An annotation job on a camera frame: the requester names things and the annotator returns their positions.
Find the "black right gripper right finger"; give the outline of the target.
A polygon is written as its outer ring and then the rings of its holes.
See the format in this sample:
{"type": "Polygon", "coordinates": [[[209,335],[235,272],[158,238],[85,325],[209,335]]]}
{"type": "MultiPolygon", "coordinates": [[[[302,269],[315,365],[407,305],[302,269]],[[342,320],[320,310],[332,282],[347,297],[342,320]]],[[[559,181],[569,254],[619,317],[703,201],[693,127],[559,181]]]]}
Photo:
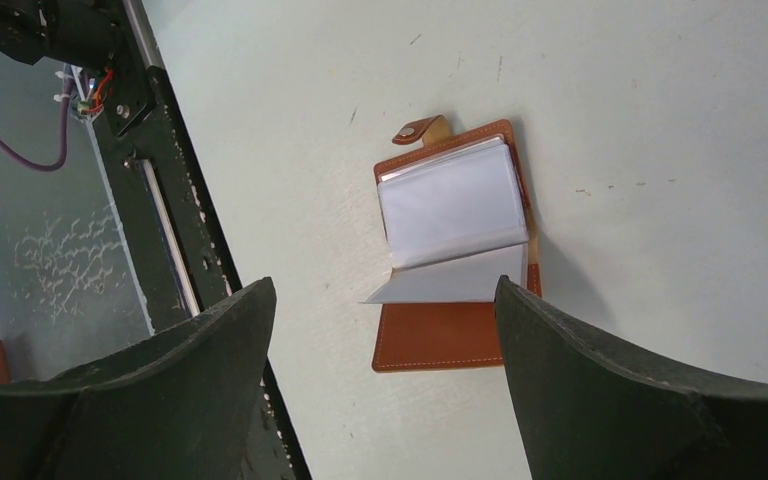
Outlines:
{"type": "Polygon", "coordinates": [[[694,367],[502,277],[495,318],[535,479],[768,479],[768,384],[694,367]]]}

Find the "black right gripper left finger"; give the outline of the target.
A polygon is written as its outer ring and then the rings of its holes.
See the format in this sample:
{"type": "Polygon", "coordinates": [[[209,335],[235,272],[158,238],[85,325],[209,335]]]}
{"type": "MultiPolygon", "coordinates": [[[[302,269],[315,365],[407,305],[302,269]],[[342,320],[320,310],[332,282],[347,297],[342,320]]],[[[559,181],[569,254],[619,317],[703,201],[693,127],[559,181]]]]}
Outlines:
{"type": "Polygon", "coordinates": [[[234,479],[276,310],[270,278],[47,381],[0,385],[0,479],[234,479]]]}

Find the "brown leather card holder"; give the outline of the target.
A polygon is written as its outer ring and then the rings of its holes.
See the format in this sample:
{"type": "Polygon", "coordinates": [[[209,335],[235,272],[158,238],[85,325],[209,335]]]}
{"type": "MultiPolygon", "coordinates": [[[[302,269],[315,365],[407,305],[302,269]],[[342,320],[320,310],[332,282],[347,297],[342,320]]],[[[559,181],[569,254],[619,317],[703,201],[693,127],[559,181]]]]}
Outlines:
{"type": "Polygon", "coordinates": [[[507,119],[454,133],[446,117],[405,124],[401,155],[374,166],[389,279],[378,373],[502,364],[493,299],[501,277],[540,294],[538,229],[507,119]]]}

